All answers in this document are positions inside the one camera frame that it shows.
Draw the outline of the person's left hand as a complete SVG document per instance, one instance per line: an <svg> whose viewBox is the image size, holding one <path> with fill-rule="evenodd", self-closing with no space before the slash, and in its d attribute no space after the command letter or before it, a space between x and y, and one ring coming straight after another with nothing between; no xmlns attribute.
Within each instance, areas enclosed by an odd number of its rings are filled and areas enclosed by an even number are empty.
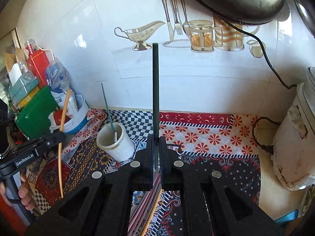
<svg viewBox="0 0 315 236"><path fill-rule="evenodd" d="M21 187L19 189L19 197L21 198L21 203L25 206L27 210L33 210L35 208L35 201L32 197L32 191L30 189L27 177L24 173L20 173ZM1 196L4 202L12 207L12 203L8 201L6 196L6 186L1 182Z"/></svg>

